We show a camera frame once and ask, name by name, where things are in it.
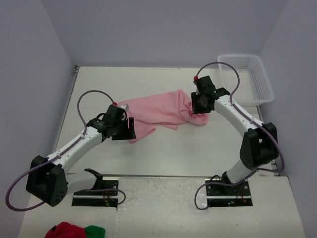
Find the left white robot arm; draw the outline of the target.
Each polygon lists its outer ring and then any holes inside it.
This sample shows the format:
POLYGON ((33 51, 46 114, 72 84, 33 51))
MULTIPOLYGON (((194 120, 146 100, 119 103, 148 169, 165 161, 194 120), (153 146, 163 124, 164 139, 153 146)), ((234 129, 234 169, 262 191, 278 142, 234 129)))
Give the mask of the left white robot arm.
POLYGON ((88 191, 92 195, 99 194, 103 188, 102 174, 92 169, 75 174, 69 171, 85 154, 108 138, 136 139, 134 119, 128 117, 128 110, 127 104, 110 105, 64 147, 44 158, 37 156, 33 159, 26 190, 51 207, 70 193, 88 191))

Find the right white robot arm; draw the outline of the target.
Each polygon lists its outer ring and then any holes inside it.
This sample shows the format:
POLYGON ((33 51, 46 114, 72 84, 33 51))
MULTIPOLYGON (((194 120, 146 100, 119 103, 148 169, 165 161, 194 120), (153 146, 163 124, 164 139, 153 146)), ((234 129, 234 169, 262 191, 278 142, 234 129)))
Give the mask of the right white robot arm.
POLYGON ((242 136, 238 162, 221 176, 221 190, 232 195, 239 182, 254 174, 261 166, 279 156, 277 129, 274 124, 264 124, 238 105, 225 88, 216 88, 209 76, 194 77, 196 92, 191 93, 194 114, 215 111, 222 115, 242 136))

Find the pink t shirt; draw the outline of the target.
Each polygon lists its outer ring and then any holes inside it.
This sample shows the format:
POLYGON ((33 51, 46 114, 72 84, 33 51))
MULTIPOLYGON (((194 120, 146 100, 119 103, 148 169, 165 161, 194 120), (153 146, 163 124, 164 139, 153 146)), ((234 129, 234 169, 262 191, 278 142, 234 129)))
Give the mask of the pink t shirt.
POLYGON ((190 97, 181 89, 173 92, 129 99, 118 102, 127 105, 129 117, 134 118, 135 143, 152 134, 157 125, 176 130, 179 125, 191 123, 204 126, 209 120, 207 114, 194 114, 190 97))

